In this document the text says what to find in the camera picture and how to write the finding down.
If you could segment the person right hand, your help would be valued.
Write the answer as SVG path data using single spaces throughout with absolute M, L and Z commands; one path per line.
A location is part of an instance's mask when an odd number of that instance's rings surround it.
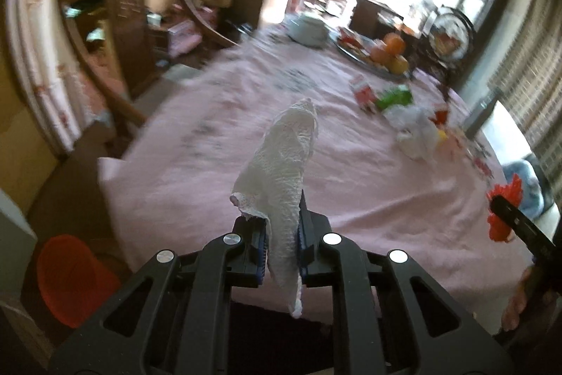
M 537 266 L 528 266 L 522 273 L 515 289 L 511 295 L 501 317 L 501 329 L 513 331 L 518 327 L 520 315 L 525 310 L 529 301 L 529 293 L 525 290 L 530 285 L 532 279 L 538 275 Z

